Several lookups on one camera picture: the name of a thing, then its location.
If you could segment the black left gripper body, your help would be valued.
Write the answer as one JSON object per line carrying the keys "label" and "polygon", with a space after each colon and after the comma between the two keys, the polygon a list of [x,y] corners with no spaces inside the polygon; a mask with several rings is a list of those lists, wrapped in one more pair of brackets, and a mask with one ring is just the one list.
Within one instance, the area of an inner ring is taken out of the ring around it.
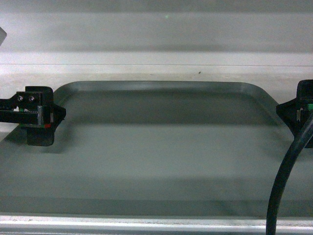
{"label": "black left gripper body", "polygon": [[25,127],[57,127],[66,109],[54,103],[52,88],[26,86],[9,99],[0,100],[0,121]]}

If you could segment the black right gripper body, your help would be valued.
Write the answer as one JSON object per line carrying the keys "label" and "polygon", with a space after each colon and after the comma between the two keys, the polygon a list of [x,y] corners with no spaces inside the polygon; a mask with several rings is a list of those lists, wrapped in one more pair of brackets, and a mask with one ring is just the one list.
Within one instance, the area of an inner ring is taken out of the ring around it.
{"label": "black right gripper body", "polygon": [[296,98],[276,106],[279,118],[296,137],[313,113],[313,80],[302,80],[297,85]]}

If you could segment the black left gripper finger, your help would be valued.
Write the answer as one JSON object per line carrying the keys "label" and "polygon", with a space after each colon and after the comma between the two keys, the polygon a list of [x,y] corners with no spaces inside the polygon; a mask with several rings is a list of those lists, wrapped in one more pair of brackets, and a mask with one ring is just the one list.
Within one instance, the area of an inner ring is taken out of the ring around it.
{"label": "black left gripper finger", "polygon": [[27,144],[31,146],[51,146],[54,144],[55,128],[27,127]]}

